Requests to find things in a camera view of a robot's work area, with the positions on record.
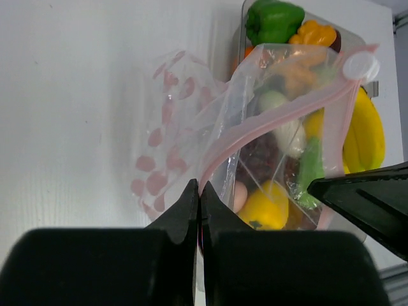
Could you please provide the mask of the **yellow bell pepper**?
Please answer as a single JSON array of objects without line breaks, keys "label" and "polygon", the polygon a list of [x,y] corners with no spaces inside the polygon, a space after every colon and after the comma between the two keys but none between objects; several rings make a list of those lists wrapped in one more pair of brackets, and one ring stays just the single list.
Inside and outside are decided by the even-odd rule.
[{"label": "yellow bell pepper", "polygon": [[255,230],[281,230],[289,216],[289,198],[283,187],[267,180],[247,198],[239,218]]}]

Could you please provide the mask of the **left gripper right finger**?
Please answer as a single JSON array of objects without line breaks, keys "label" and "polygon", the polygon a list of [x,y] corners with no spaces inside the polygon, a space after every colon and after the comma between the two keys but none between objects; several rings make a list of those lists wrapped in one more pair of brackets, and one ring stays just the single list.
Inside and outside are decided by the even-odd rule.
[{"label": "left gripper right finger", "polygon": [[256,231],[200,196],[207,305],[388,305],[374,262],[343,231]]}]

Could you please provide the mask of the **green bitter gourd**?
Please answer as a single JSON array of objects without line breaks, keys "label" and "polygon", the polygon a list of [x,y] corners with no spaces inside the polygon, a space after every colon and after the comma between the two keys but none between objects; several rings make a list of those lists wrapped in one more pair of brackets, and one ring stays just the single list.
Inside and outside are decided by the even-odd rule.
[{"label": "green bitter gourd", "polygon": [[307,189],[313,180],[323,177],[321,140],[313,136],[300,156],[295,181],[289,185],[290,194],[299,206],[307,210],[314,210],[320,206],[320,202],[311,196]]}]

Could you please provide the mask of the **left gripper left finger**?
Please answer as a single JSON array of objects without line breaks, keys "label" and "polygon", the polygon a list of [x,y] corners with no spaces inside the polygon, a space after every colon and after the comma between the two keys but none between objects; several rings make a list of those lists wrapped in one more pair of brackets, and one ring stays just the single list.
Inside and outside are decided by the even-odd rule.
[{"label": "left gripper left finger", "polygon": [[193,305],[198,183],[145,228],[41,228],[1,269],[2,305]]}]

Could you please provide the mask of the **clear plastic food container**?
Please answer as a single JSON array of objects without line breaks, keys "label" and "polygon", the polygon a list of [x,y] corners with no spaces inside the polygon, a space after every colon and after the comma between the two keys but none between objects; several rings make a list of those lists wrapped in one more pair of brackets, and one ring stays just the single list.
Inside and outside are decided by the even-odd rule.
[{"label": "clear plastic food container", "polygon": [[306,11],[305,18],[336,28],[342,38],[341,51],[377,43],[381,70],[374,78],[378,95],[372,98],[381,117],[386,137],[384,166],[403,161],[391,10],[371,1],[294,1]]}]

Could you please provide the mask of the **green bell pepper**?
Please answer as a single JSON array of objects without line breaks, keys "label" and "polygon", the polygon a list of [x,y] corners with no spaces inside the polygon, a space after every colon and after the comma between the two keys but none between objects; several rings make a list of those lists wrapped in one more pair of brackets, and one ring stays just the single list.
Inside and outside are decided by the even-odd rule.
[{"label": "green bell pepper", "polygon": [[255,1],[247,11],[246,35],[252,46],[287,43],[297,33],[305,10],[284,1]]}]

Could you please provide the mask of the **pink egg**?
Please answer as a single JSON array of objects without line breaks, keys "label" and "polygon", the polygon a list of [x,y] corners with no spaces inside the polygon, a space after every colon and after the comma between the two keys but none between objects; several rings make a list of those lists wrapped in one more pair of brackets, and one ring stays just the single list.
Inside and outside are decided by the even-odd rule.
[{"label": "pink egg", "polygon": [[243,206],[245,205],[245,202],[248,197],[248,191],[242,182],[236,181],[235,186],[234,186],[234,198],[233,198],[233,211],[234,213],[239,212]]}]

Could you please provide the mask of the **yellow banana bunch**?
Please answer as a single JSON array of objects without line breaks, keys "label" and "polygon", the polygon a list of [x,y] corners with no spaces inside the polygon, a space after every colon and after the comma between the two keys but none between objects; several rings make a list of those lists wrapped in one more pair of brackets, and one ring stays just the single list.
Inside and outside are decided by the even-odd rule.
[{"label": "yellow banana bunch", "polygon": [[344,171],[356,173],[378,169],[385,153],[386,142],[380,115],[361,87],[343,146]]}]

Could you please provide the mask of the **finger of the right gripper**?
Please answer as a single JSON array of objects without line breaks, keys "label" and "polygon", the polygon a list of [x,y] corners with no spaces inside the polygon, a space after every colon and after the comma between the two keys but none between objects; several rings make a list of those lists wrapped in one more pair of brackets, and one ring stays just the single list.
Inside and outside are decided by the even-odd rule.
[{"label": "finger of the right gripper", "polygon": [[307,191],[407,261],[407,163],[313,180]]}]

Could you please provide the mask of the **dark red grape bunch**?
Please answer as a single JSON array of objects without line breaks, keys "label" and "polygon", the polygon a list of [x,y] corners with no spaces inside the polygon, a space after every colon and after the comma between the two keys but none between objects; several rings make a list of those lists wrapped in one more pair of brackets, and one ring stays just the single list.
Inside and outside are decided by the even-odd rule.
[{"label": "dark red grape bunch", "polygon": [[258,137],[240,149],[236,180],[252,192],[273,177],[281,157],[272,133]]}]

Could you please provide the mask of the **clear pink zip top bag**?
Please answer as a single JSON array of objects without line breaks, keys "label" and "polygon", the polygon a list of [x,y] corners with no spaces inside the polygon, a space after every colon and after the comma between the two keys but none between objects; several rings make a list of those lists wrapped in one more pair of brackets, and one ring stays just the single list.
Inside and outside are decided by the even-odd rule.
[{"label": "clear pink zip top bag", "polygon": [[[343,146],[359,88],[379,71],[376,45],[335,52],[313,45],[262,44],[236,68],[229,82],[216,80],[206,64],[186,51],[164,55],[139,72],[138,99],[145,126],[132,158],[130,189],[144,214],[157,219],[170,208],[182,182],[211,183],[233,211],[240,149],[291,120],[324,109],[321,156],[324,177],[345,174]],[[278,91],[289,103],[258,110],[260,95]],[[316,225],[328,229],[334,211],[320,202],[314,210],[299,206],[289,185],[299,159],[282,157],[270,179],[284,188]]]}]

